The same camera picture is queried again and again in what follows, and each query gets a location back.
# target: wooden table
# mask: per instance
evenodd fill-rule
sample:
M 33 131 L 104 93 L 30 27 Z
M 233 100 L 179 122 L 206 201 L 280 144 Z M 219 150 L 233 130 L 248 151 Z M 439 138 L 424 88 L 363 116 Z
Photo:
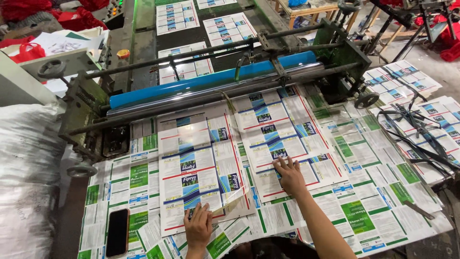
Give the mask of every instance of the wooden table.
M 294 7 L 288 6 L 288 0 L 276 0 L 275 10 L 277 12 L 280 11 L 280 6 L 290 16 L 290 29 L 294 27 L 294 20 L 299 16 L 311 15 L 311 19 L 308 20 L 310 21 L 310 25 L 315 25 L 317 24 L 317 19 L 321 12 L 325 12 L 326 17 L 328 19 L 332 19 L 332 17 L 334 17 L 335 13 L 339 9 L 337 7 L 337 0 L 308 0 L 305 4 Z M 346 29 L 347 31 L 350 31 L 357 15 L 358 12 L 353 13 L 348 20 L 348 26 Z

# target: laminating machine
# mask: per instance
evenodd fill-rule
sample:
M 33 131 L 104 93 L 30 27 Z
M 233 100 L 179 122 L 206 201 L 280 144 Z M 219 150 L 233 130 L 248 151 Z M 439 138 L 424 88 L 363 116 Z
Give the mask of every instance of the laminating machine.
M 334 21 L 323 18 L 319 24 L 273 34 L 259 32 L 257 38 L 181 53 L 133 65 L 87 74 L 80 71 L 68 85 L 64 98 L 67 110 L 61 117 L 59 137 L 71 143 L 83 162 L 68 169 L 75 177 L 97 173 L 92 166 L 129 150 L 129 124 L 144 118 L 178 112 L 195 106 L 228 100 L 270 88 L 315 82 L 328 103 L 356 99 L 357 108 L 375 103 L 377 93 L 365 94 L 363 74 L 371 61 L 363 53 L 375 48 L 376 42 L 349 41 L 343 29 L 345 17 L 361 8 L 362 3 L 339 1 L 341 14 Z M 269 39 L 317 29 L 311 46 L 271 47 Z M 253 44 L 262 44 L 262 52 L 254 54 Z M 241 53 L 234 69 L 180 80 L 176 66 L 221 56 Z M 43 65 L 39 76 L 62 78 L 66 64 L 52 60 Z M 110 92 L 92 78 L 133 69 L 157 66 L 172 67 L 177 81 L 127 93 Z

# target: table surface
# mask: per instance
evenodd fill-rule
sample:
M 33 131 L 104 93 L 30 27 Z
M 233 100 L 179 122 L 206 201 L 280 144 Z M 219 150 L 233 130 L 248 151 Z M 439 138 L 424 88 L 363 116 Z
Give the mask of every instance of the table surface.
M 296 12 L 302 12 L 306 10 L 313 11 L 313 9 L 338 8 L 336 0 L 308 0 L 305 4 L 294 6 L 294 7 L 288 6 L 288 0 L 277 0 L 277 1 L 280 3 L 283 9 L 289 14 L 296 13 Z

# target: blue plastic bag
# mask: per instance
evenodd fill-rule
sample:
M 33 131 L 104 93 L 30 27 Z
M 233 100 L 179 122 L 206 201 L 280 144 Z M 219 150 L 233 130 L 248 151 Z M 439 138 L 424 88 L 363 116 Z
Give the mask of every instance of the blue plastic bag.
M 299 6 L 299 5 L 304 4 L 306 2 L 307 2 L 307 0 L 289 0 L 288 5 L 289 5 L 289 7 L 293 7 L 293 6 Z

